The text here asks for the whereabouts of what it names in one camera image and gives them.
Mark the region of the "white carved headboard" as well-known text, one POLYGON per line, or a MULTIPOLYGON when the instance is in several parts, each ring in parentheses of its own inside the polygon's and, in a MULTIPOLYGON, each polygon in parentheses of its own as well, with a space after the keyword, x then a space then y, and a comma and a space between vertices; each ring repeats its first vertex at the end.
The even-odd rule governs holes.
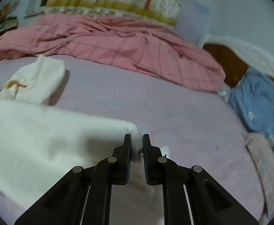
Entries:
POLYGON ((226 73, 225 83, 230 87, 237 85, 249 67, 274 80, 274 56, 253 43, 229 36, 205 34, 198 46, 210 52, 221 64, 226 73))

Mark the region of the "pink plaid quilt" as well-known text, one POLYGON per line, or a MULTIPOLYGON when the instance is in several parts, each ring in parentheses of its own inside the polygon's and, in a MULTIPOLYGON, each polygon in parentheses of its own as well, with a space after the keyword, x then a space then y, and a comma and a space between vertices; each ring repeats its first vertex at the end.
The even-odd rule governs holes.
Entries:
POLYGON ((69 55, 204 92, 218 92, 225 79, 203 48, 133 17, 49 14, 0 37, 0 60, 27 55, 69 55))

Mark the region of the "pink pillow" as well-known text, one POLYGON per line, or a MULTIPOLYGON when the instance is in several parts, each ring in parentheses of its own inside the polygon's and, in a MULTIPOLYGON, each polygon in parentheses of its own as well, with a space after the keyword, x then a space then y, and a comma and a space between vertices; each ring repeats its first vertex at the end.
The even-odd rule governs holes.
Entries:
POLYGON ((249 133, 244 138, 263 191, 263 212, 259 224, 274 218, 274 153, 261 133, 249 133))

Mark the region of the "white zip hoodie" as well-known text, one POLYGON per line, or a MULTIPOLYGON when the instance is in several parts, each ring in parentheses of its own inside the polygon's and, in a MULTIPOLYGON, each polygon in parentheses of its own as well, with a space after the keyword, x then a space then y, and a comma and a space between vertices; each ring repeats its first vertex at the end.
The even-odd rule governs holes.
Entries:
POLYGON ((132 135, 126 113, 154 79, 69 57, 0 63, 0 217, 13 224, 72 167, 90 167, 132 135))

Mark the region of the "blue floral pillow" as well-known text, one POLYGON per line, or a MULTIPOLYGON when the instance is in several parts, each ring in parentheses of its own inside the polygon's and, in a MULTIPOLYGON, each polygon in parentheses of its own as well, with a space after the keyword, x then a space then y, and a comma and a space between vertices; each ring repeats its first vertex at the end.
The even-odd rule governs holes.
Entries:
POLYGON ((237 86, 219 95, 249 132, 262 133, 274 148, 274 81, 249 67, 237 86))

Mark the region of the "pink bed sheet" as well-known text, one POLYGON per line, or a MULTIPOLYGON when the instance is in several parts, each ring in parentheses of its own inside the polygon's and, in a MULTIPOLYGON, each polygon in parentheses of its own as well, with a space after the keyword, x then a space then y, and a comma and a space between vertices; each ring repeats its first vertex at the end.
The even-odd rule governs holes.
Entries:
POLYGON ((247 131, 235 113, 216 94, 153 79, 134 104, 137 112, 126 113, 140 136, 149 134, 151 143, 178 165, 202 166, 259 219, 263 192, 245 147, 247 131))

